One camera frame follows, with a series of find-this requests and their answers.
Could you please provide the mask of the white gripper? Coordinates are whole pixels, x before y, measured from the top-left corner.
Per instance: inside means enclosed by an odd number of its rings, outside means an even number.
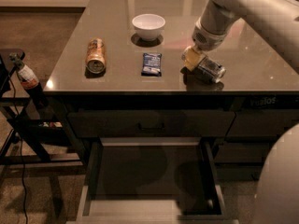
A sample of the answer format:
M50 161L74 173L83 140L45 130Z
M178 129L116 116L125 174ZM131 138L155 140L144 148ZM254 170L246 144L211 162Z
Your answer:
M189 71L193 71L198 64L205 59L206 55L203 51L216 49L223 42L225 37L226 34L212 34L201 24L201 19L198 19L192 32L192 40L194 45L200 50L188 46L183 51L181 59L183 60L185 67Z

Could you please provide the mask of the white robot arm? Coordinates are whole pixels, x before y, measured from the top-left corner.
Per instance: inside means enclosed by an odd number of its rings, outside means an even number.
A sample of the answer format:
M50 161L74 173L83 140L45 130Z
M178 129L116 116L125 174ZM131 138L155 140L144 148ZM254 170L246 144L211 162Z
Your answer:
M206 56L233 23L245 20L291 68L299 71L299 6L296 0L208 0L195 24L193 45L182 53L189 70L215 83ZM258 182L251 224L299 224L299 125L280 136L267 155Z

